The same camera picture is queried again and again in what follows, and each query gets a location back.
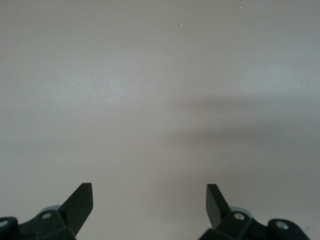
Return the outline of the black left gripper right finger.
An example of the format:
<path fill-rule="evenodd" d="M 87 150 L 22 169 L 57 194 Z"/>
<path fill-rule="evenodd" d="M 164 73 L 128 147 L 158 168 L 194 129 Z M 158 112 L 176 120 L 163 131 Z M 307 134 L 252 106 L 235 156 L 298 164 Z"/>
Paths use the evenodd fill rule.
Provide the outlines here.
<path fill-rule="evenodd" d="M 274 218 L 267 225 L 240 208 L 231 208 L 216 184 L 206 186 L 206 212 L 211 228 L 201 240 L 308 240 L 294 222 Z"/>

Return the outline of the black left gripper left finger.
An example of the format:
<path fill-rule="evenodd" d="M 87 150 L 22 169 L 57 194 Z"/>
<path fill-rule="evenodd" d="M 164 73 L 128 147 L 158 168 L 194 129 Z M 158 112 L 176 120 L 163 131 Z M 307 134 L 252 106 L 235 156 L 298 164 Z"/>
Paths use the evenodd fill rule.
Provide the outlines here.
<path fill-rule="evenodd" d="M 18 219 L 0 219 L 2 240 L 75 240 L 93 210 L 93 187 L 82 183 L 57 208 L 38 213 L 31 220 L 19 224 Z"/>

